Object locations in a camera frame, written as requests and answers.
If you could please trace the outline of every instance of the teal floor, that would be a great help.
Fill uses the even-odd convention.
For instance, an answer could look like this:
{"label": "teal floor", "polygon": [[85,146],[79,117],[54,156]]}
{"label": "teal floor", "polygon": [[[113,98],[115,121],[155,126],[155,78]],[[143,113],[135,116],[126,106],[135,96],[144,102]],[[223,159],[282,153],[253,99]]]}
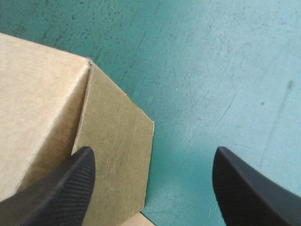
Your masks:
{"label": "teal floor", "polygon": [[301,195],[301,1],[0,0],[0,32],[91,57],[156,122],[157,226],[224,226],[219,145]]}

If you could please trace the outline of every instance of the box flap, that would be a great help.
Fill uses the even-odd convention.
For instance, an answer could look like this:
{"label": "box flap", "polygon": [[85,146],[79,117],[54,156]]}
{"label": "box flap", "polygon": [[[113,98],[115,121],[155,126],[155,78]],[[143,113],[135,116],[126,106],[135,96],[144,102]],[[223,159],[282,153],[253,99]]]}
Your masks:
{"label": "box flap", "polygon": [[95,64],[74,150],[91,146],[96,181],[85,226],[118,226],[144,207],[154,122]]}

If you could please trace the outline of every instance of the cardboard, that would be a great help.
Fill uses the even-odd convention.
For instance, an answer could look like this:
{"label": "cardboard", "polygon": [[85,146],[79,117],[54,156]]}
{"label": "cardboard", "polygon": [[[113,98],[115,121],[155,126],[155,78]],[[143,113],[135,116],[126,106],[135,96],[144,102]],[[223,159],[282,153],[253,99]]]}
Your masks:
{"label": "cardboard", "polygon": [[0,201],[91,146],[83,225],[118,226],[144,206],[154,123],[90,59],[0,34]]}
{"label": "cardboard", "polygon": [[150,222],[145,216],[141,213],[136,214],[121,226],[155,226],[152,222]]}

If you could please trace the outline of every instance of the textured rubber pad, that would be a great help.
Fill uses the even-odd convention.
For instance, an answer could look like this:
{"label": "textured rubber pad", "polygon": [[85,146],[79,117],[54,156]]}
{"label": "textured rubber pad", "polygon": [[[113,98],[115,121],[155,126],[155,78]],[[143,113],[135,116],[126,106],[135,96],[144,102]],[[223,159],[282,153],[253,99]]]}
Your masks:
{"label": "textured rubber pad", "polygon": [[215,154],[213,187],[228,226],[301,226],[301,198],[225,147]]}
{"label": "textured rubber pad", "polygon": [[0,202],[0,225],[80,226],[94,182],[94,153],[83,147],[42,180]]}

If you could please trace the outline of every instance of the dark spot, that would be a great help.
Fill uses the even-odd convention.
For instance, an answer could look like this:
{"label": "dark spot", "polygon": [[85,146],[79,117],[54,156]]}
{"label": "dark spot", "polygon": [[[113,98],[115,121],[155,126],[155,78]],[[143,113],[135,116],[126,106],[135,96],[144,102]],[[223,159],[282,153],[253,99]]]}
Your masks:
{"label": "dark spot", "polygon": [[288,91],[291,91],[291,90],[293,89],[293,80],[290,80],[290,81],[288,82],[286,88],[287,88]]}

